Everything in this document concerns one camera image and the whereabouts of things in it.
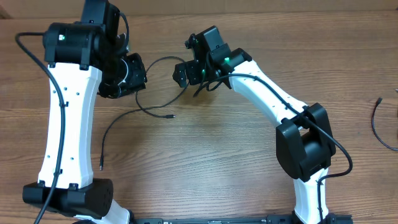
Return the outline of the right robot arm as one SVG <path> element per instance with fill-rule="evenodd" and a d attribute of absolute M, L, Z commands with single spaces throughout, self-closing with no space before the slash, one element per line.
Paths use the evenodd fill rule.
<path fill-rule="evenodd" d="M 243 49 L 231 50 L 217 27 L 191 34 L 185 41 L 193 60 L 175 66 L 182 88 L 225 84 L 246 97 L 275 127 L 276 156 L 295 189 L 294 223 L 330 223 L 325 179 L 336 152 L 323 106 L 308 106 L 278 87 Z"/>

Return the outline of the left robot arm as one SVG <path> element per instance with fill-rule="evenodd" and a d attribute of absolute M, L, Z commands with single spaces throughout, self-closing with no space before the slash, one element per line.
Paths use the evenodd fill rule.
<path fill-rule="evenodd" d="M 130 54 L 125 15 L 108 1 L 86 1 L 81 19 L 55 22 L 42 34 L 39 67 L 50 80 L 47 146 L 35 182 L 23 188 L 25 203 L 79 223 L 133 223 L 134 215 L 113 197 L 113 183 L 96 179 L 91 134 L 97 96 L 117 99 L 146 86 L 139 54 Z"/>

